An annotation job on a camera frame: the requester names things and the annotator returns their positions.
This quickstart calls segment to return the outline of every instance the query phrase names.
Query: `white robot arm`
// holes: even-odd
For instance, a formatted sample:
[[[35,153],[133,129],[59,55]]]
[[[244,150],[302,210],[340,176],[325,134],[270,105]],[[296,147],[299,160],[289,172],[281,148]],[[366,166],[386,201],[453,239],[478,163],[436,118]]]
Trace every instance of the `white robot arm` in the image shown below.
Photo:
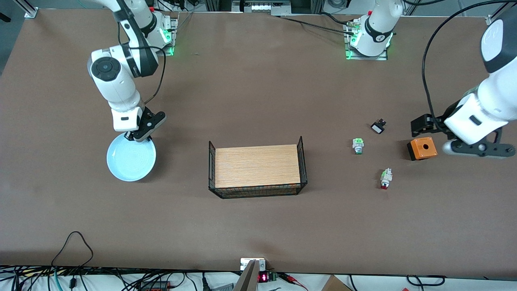
[[[357,21],[359,29],[350,46],[366,56],[380,55],[388,46],[403,11],[401,0],[376,0],[372,13]]]
[[[467,91],[436,118],[450,141],[445,153],[508,157],[515,154],[511,144],[499,143],[502,127],[517,119],[517,7],[510,8],[486,29],[481,38],[481,56],[489,76]],[[412,121],[413,136],[440,132],[429,114]],[[496,133],[495,140],[486,136]]]
[[[129,42],[92,52],[88,73],[111,107],[115,131],[127,132],[130,140],[143,141],[165,121],[166,115],[146,108],[133,78],[156,71],[156,51],[172,41],[171,19],[151,12],[144,0],[91,1],[113,12]]]

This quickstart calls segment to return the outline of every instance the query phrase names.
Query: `metal bracket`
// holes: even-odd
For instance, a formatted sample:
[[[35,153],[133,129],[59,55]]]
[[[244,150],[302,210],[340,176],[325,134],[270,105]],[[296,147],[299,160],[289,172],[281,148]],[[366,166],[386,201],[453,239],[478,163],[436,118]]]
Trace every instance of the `metal bracket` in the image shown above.
[[[251,260],[257,260],[260,264],[260,272],[263,272],[266,270],[266,259],[264,258],[241,258],[240,259],[240,270],[244,271],[246,266],[248,265],[249,261]]]
[[[174,55],[174,48],[176,46],[176,35],[178,32],[178,19],[171,18],[170,16],[165,16],[170,18],[170,25],[167,25],[165,29],[172,29],[170,38],[171,42],[169,42],[165,47],[163,47],[163,51],[165,52],[165,56]]]
[[[511,144],[499,143],[503,135],[503,128],[500,127],[495,132],[493,142],[488,141],[486,137],[474,144],[466,144],[461,140],[453,140],[451,142],[451,150],[458,154],[478,155],[480,157],[511,157],[515,155],[515,147]]]
[[[354,19],[354,23],[358,23],[359,19]],[[343,30],[346,32],[352,32],[354,35],[348,35],[343,33],[343,36],[345,38],[345,54],[347,60],[367,60],[367,61],[387,61],[388,60],[388,47],[389,47],[389,41],[386,45],[386,48],[384,51],[377,56],[366,56],[362,53],[358,52],[356,48],[352,47],[350,45],[351,42],[355,41],[356,35],[359,34],[360,28],[353,26],[349,27],[348,25],[343,25]]]
[[[29,1],[27,0],[13,0],[20,8],[25,11],[25,18],[31,19],[36,17],[36,14],[38,13],[38,7],[34,7]]]

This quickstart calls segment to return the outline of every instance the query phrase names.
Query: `black wire basket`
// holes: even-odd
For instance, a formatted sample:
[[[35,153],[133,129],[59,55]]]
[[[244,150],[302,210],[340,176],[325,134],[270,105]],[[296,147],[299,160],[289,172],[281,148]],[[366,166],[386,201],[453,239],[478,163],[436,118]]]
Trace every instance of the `black wire basket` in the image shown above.
[[[303,140],[300,136],[296,145],[298,154],[299,183],[216,188],[216,148],[208,142],[208,189],[222,199],[297,195],[307,185],[307,171],[303,154]]]

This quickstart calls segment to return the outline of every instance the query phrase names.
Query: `black cable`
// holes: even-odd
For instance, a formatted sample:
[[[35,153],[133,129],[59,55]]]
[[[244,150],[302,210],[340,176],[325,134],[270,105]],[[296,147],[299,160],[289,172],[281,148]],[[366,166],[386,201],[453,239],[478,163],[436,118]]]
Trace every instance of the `black cable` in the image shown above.
[[[120,23],[117,25],[118,26],[118,29],[117,29],[117,39],[118,39],[118,44],[119,45],[122,45],[122,43],[120,42]],[[144,102],[144,104],[147,104],[149,101],[151,101],[154,97],[156,97],[156,95],[158,95],[158,92],[160,91],[160,88],[161,88],[161,84],[162,84],[162,81],[163,81],[163,76],[165,75],[165,64],[166,64],[166,55],[165,55],[165,51],[162,49],[162,48],[159,48],[159,47],[153,47],[153,46],[143,46],[143,47],[137,47],[137,48],[129,48],[129,49],[132,49],[132,50],[141,50],[141,49],[158,49],[160,50],[162,53],[163,53],[163,68],[162,68],[162,75],[160,77],[160,82],[158,83],[158,87],[156,88],[156,91],[155,93],[147,100]]]
[[[350,277],[350,283],[352,284],[352,288],[354,289],[354,291],[357,291],[357,288],[355,287],[355,284],[354,284],[354,279],[352,279],[352,275],[349,274],[348,276]]]
[[[443,1],[445,1],[445,0],[432,0],[432,1],[429,1],[429,2],[410,2],[408,0],[402,0],[402,2],[410,4],[410,5],[414,5],[414,6],[431,5],[431,4],[440,3],[440,2],[443,2]]]
[[[332,19],[334,22],[337,22],[339,24],[342,24],[342,25],[346,25],[347,22],[352,22],[354,19],[350,19],[348,21],[339,21],[337,18],[335,18],[332,14],[330,13],[327,13],[327,12],[324,12],[324,11],[321,11],[320,14],[322,15],[326,15],[328,17],[330,17],[330,19]]]
[[[316,25],[316,24],[312,24],[312,23],[309,23],[309,22],[305,22],[305,21],[301,21],[301,20],[297,20],[297,19],[292,19],[292,18],[284,18],[284,17],[280,17],[280,16],[277,16],[277,17],[279,17],[280,19],[285,19],[285,20],[294,21],[294,22],[298,22],[298,23],[301,23],[301,24],[317,27],[317,28],[320,28],[320,29],[323,29],[323,30],[339,32],[339,33],[344,33],[344,34],[348,34],[348,35],[354,35],[353,32],[341,31],[341,30],[337,30],[337,29],[334,29],[334,28],[324,27],[324,26],[320,26],[320,25]]]
[[[417,280],[418,283],[413,283],[409,278],[415,278]],[[407,275],[406,276],[406,280],[409,284],[413,285],[413,286],[416,286],[416,287],[420,287],[422,288],[422,291],[424,291],[423,287],[424,286],[429,286],[429,287],[438,287],[438,286],[442,286],[444,283],[445,283],[445,276],[427,276],[427,278],[438,278],[438,279],[441,279],[440,282],[438,283],[435,283],[435,284],[430,284],[430,283],[422,283],[422,281],[420,280],[420,278],[416,275]]]
[[[429,105],[429,111],[431,112],[431,117],[433,119],[434,125],[441,132],[445,133],[446,131],[442,127],[440,127],[440,125],[438,124],[438,121],[436,120],[436,116],[434,115],[434,110],[433,110],[433,104],[431,102],[431,96],[429,94],[429,89],[427,87],[427,81],[425,80],[425,60],[427,58],[427,52],[429,51],[429,47],[431,46],[431,42],[433,41],[433,39],[436,36],[436,34],[438,33],[438,31],[445,24],[447,24],[447,22],[449,22],[451,19],[453,19],[457,15],[459,15],[459,14],[461,14],[461,13],[467,11],[467,10],[470,10],[470,9],[473,9],[473,8],[476,8],[476,7],[479,7],[479,6],[489,5],[489,4],[495,4],[495,3],[515,3],[515,2],[517,2],[517,0],[512,0],[512,1],[508,1],[508,0],[491,0],[491,1],[485,1],[485,2],[479,2],[479,3],[476,3],[476,4],[472,4],[470,6],[467,6],[467,7],[463,8],[463,9],[458,10],[453,15],[449,16],[445,21],[443,21],[438,26],[438,28],[431,35],[431,38],[429,39],[429,41],[427,43],[427,46],[425,47],[425,50],[424,50],[424,53],[423,53],[423,57],[422,57],[422,82],[423,82],[423,88],[425,90],[425,95],[427,96],[427,103]]]
[[[172,6],[176,6],[176,7],[179,7],[181,10],[186,10],[186,11],[189,11],[187,8],[182,8],[181,6],[179,6],[178,4],[176,3],[171,3],[170,1],[167,1],[167,0],[164,0],[165,2],[171,4]],[[174,10],[172,10],[171,8],[167,7],[162,1],[158,0],[158,3],[161,4],[163,7],[167,8],[167,10],[171,11],[171,12],[174,12]]]
[[[170,278],[170,276],[171,276],[172,274],[173,274],[173,273],[169,274],[169,276],[167,277],[167,281],[169,280],[169,278]],[[174,288],[178,287],[178,286],[179,286],[179,285],[181,285],[184,281],[185,281],[185,273],[183,273],[183,279],[181,280],[181,282],[180,282],[178,285],[176,285],[176,286],[171,286],[171,288],[170,288],[170,289],[174,289]]]
[[[86,240],[84,239],[83,234],[82,234],[82,233],[80,233],[79,231],[76,231],[76,230],[75,230],[75,231],[72,231],[72,232],[68,235],[68,237],[66,238],[65,244],[63,244],[63,247],[61,248],[61,250],[60,250],[60,251],[57,253],[57,255],[52,259],[52,262],[50,262],[50,265],[51,265],[52,267],[54,267],[54,268],[56,267],[56,266],[54,265],[54,261],[56,261],[57,257],[58,257],[58,256],[61,254],[61,252],[65,249],[65,246],[66,246],[66,244],[67,244],[68,240],[70,239],[70,237],[71,237],[73,234],[78,234],[78,235],[80,235],[80,236],[81,236],[81,239],[83,240],[84,245],[85,245],[85,246],[90,250],[90,258],[89,258],[86,262],[84,262],[84,263],[80,264],[80,265],[78,266],[78,268],[83,267],[84,265],[86,265],[88,262],[90,262],[90,261],[94,258],[94,251],[92,250],[92,248],[90,247],[90,245],[89,245],[89,244],[86,242]]]
[[[31,284],[29,285],[29,288],[27,288],[27,291],[31,291],[32,290],[32,286],[34,285],[34,283],[38,280],[38,278],[43,274],[43,272],[39,273],[36,278],[34,280],[31,279]]]
[[[88,288],[86,288],[86,284],[84,284],[83,275],[81,273],[79,273],[79,277],[81,278],[81,282],[83,283],[84,290],[88,291]]]
[[[185,274],[185,277],[187,277],[187,279],[189,279],[189,280],[190,280],[190,282],[192,282],[192,284],[194,284],[194,289],[195,289],[195,291],[197,291],[197,287],[196,287],[196,285],[195,285],[195,283],[194,283],[194,280],[192,280],[192,279],[189,277],[189,275],[188,275],[188,274]]]
[[[50,272],[48,273],[48,276],[47,276],[47,288],[50,290]]]
[[[118,277],[122,280],[122,283],[124,284],[124,287],[126,287],[128,285],[128,283],[124,280],[124,278],[122,278],[122,275],[118,271],[118,268],[115,268],[115,271],[117,272]]]
[[[145,280],[147,279],[150,279],[158,274],[162,273],[162,269],[158,269],[158,270],[155,270],[155,271],[151,271],[149,273],[145,273],[143,277],[141,277],[140,279],[137,279],[131,283],[129,283],[126,287],[124,287],[121,291],[129,291],[131,288],[137,288],[137,286],[139,286],[142,282],[144,282]]]

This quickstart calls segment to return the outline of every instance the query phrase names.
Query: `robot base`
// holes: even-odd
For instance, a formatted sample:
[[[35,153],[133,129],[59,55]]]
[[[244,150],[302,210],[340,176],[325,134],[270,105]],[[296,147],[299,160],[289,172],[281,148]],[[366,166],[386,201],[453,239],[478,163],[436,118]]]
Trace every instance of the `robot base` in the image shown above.
[[[358,28],[356,27],[348,27],[347,25],[343,25],[343,30],[346,32],[353,32],[357,33]],[[386,48],[380,55],[376,56],[366,56],[362,53],[360,53],[356,48],[352,47],[350,45],[351,42],[354,41],[354,38],[356,36],[343,34],[345,38],[345,54],[347,60],[369,60],[369,61],[387,61],[388,60],[388,47],[389,47],[389,41],[386,45]]]

